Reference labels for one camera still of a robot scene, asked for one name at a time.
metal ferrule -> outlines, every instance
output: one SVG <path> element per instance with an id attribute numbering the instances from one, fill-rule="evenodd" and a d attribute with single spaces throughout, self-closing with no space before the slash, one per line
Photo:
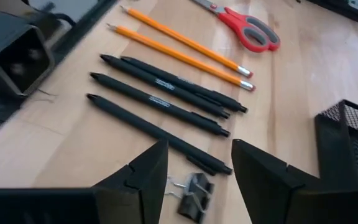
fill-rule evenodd
<path id="1" fill-rule="evenodd" d="M 245 69 L 245 68 L 243 68 L 241 66 L 237 67 L 237 72 L 239 72 L 241 75 L 243 75 L 245 77 L 248 77 L 251 74 L 250 71 L 248 71 L 247 69 Z"/>
<path id="2" fill-rule="evenodd" d="M 241 87 L 249 91 L 252 91 L 254 89 L 254 85 L 246 81 L 241 81 Z"/>

mesh pen holder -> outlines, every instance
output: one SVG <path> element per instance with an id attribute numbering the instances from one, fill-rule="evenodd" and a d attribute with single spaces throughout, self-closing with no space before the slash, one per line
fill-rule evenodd
<path id="1" fill-rule="evenodd" d="M 358 189 L 358 105 L 342 100 L 314 122 L 321 180 L 337 189 Z"/>

binder clip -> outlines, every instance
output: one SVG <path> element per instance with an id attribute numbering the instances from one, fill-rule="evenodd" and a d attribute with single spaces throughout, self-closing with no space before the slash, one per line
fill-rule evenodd
<path id="1" fill-rule="evenodd" d="M 165 193 L 165 195 L 172 195 L 181 199 L 178 213 L 193 220 L 195 223 L 201 223 L 208 209 L 214 184 L 210 183 L 203 173 L 191 174 L 187 178 L 185 185 L 176 183 L 172 177 L 168 176 L 168 183 L 183 189 L 182 196 L 175 192 Z"/>

pencil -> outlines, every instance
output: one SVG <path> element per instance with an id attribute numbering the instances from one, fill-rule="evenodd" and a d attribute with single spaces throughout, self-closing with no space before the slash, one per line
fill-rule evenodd
<path id="1" fill-rule="evenodd" d="M 210 74 L 213 74 L 225 81 L 228 81 L 230 83 L 233 83 L 237 86 L 240 86 L 248 91 L 254 91 L 256 89 L 256 87 L 249 83 L 249 82 L 246 82 L 244 80 L 241 80 L 240 78 L 238 77 L 235 77 L 234 75 L 230 75 L 224 71 L 220 71 L 210 65 L 207 65 L 203 62 L 200 62 L 199 60 L 196 60 L 192 57 L 189 57 L 183 53 L 180 53 L 174 49 L 171 49 L 170 47 L 167 47 L 163 44 L 160 44 L 150 38 L 147 38 L 143 35 L 140 35 L 134 31 L 131 31 L 129 29 L 126 29 L 125 27 L 121 27 L 121 26 L 112 26 L 110 24 L 108 24 L 108 27 L 113 30 L 114 32 L 117 32 L 118 34 L 121 34 L 121 35 L 124 35 L 128 38 L 131 38 L 132 40 L 136 40 L 144 45 L 147 45 L 155 50 L 158 50 L 160 52 L 163 52 L 167 55 L 170 55 L 172 57 L 175 57 L 176 59 L 179 59 L 181 60 L 182 62 L 185 62 L 185 63 L 188 63 L 194 67 L 197 67 L 203 71 L 206 71 Z"/>
<path id="2" fill-rule="evenodd" d="M 174 39 L 186 44 L 187 46 L 201 52 L 202 54 L 205 54 L 206 56 L 221 62 L 222 64 L 224 64 L 225 66 L 233 69 L 234 71 L 240 73 L 241 75 L 244 75 L 247 78 L 250 78 L 253 73 L 249 70 L 247 70 L 246 68 L 236 64 L 235 62 L 233 62 L 232 60 L 229 60 L 228 58 L 223 57 L 222 55 L 217 54 L 216 52 L 213 52 L 212 50 L 202 46 L 201 44 L 195 42 L 194 40 L 191 40 L 187 37 L 185 37 L 184 35 L 179 34 L 178 32 L 174 31 L 171 28 L 168 28 L 167 26 L 158 23 L 157 21 L 147 17 L 146 15 L 142 14 L 139 11 L 136 11 L 135 9 L 132 8 L 126 8 L 124 6 L 120 6 L 122 8 L 122 10 L 126 13 L 128 13 L 130 16 L 135 17 L 136 19 L 146 23 L 147 25 L 163 32 L 164 34 L 169 35 L 170 37 L 173 37 Z"/>

pen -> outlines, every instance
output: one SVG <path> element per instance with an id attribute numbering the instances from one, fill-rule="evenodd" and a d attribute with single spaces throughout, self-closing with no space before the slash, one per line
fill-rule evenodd
<path id="1" fill-rule="evenodd" d="M 174 95 L 192 105 L 195 105 L 202 110 L 209 112 L 215 116 L 220 116 L 223 118 L 229 118 L 230 114 L 225 112 L 225 110 L 221 106 L 214 105 L 205 99 L 202 99 L 192 93 L 189 93 L 186 90 L 182 90 L 181 88 L 172 85 L 169 82 L 163 81 L 152 74 L 145 72 L 131 64 L 128 64 L 116 57 L 110 55 L 101 55 L 100 56 L 106 63 L 110 66 L 125 72 L 135 78 L 138 78 L 149 85 L 152 85 L 162 91 L 165 91 L 171 95 Z"/>
<path id="2" fill-rule="evenodd" d="M 145 134 L 148 134 L 155 139 L 168 140 L 169 145 L 171 145 L 172 148 L 184 154 L 189 161 L 200 167 L 203 171 L 211 175 L 214 175 L 215 173 L 231 175 L 232 169 L 227 167 L 224 162 L 209 155 L 201 149 L 188 144 L 178 137 L 160 129 L 154 124 L 149 123 L 148 121 L 132 114 L 131 112 L 121 108 L 120 106 L 108 101 L 101 96 L 87 94 L 86 97 L 88 97 L 88 99 L 91 100 L 91 102 L 101 110 L 143 131 Z"/>
<path id="3" fill-rule="evenodd" d="M 180 78 L 174 74 L 171 74 L 171 73 L 161 70 L 157 67 L 149 65 L 145 62 L 137 60 L 136 58 L 121 57 L 121 60 L 123 60 L 135 67 L 138 67 L 138 68 L 142 69 L 143 71 L 149 72 L 152 75 L 155 75 L 156 77 L 161 78 L 162 80 L 170 82 L 179 88 L 182 88 L 182 89 L 187 90 L 191 93 L 197 94 L 197 95 L 203 97 L 204 99 L 207 99 L 211 102 L 217 102 L 220 105 L 222 105 L 232 111 L 241 111 L 243 113 L 246 113 L 248 111 L 248 109 L 246 107 L 242 106 L 235 99 L 232 99 L 232 98 L 225 96 L 221 93 L 218 93 L 216 91 L 206 89 L 206 88 L 199 86 L 197 84 L 194 84 L 188 80 Z"/>
<path id="4" fill-rule="evenodd" d="M 99 73 L 91 73 L 91 76 L 101 85 L 116 90 L 126 96 L 131 97 L 139 102 L 145 103 L 153 108 L 156 108 L 164 113 L 170 114 L 182 121 L 193 124 L 205 131 L 216 135 L 222 135 L 228 137 L 230 135 L 229 131 L 226 131 L 217 122 L 205 118 L 197 113 L 189 112 L 183 110 L 175 105 L 166 102 L 163 99 L 157 98 L 155 96 L 149 95 L 143 91 L 135 89 L 125 83 L 117 81 L 107 75 L 99 74 Z"/>
<path id="5" fill-rule="evenodd" d="M 131 38 L 132 40 L 136 40 L 146 46 L 149 46 L 155 50 L 158 50 L 162 53 L 165 53 L 169 56 L 172 56 L 178 60 L 181 60 L 182 62 L 185 62 L 189 65 L 192 65 L 198 69 L 201 69 L 205 72 L 208 72 L 216 77 L 219 77 L 227 82 L 230 82 L 232 84 L 235 84 L 237 86 L 240 86 L 241 88 L 244 88 L 248 91 L 254 91 L 256 89 L 256 87 L 249 83 L 249 82 L 246 82 L 244 80 L 241 80 L 240 78 L 234 76 L 234 75 L 231 75 L 227 72 L 224 72 L 222 70 L 218 70 L 210 65 L 207 65 L 205 64 L 204 62 L 201 62 L 197 59 L 194 59 L 188 55 L 185 55 L 183 53 L 180 53 L 179 51 L 175 50 L 175 49 L 172 49 L 170 47 L 167 47 L 163 44 L 160 44 L 150 38 L 147 38 L 143 35 L 140 35 L 134 31 L 131 31 L 129 29 L 126 29 L 125 27 L 121 27 L 121 26 L 112 26 L 110 24 L 108 24 L 109 28 L 111 30 L 113 30 L 114 32 L 118 33 L 118 34 L 121 34 L 121 35 L 124 35 L 128 38 Z"/>
<path id="6" fill-rule="evenodd" d="M 235 62 L 233 62 L 232 60 L 229 60 L 228 58 L 223 57 L 222 55 L 217 54 L 216 52 L 213 52 L 212 50 L 202 46 L 201 44 L 195 42 L 194 40 L 191 40 L 187 37 L 185 37 L 184 35 L 179 34 L 178 32 L 174 31 L 173 29 L 158 23 L 157 21 L 147 17 L 146 15 L 143 15 L 142 13 L 140 13 L 139 11 L 136 11 L 135 9 L 129 9 L 126 8 L 124 6 L 120 6 L 121 9 L 128 13 L 128 15 L 131 15 L 132 17 L 135 17 L 136 19 L 146 23 L 147 25 L 163 32 L 164 34 L 169 35 L 170 37 L 175 38 L 176 40 L 186 44 L 187 46 L 201 52 L 202 54 L 205 54 L 206 56 L 221 62 L 222 64 L 224 64 L 225 66 L 233 69 L 234 71 L 240 73 L 241 75 L 250 78 L 253 73 L 249 70 L 247 70 L 246 68 L 236 64 Z"/>

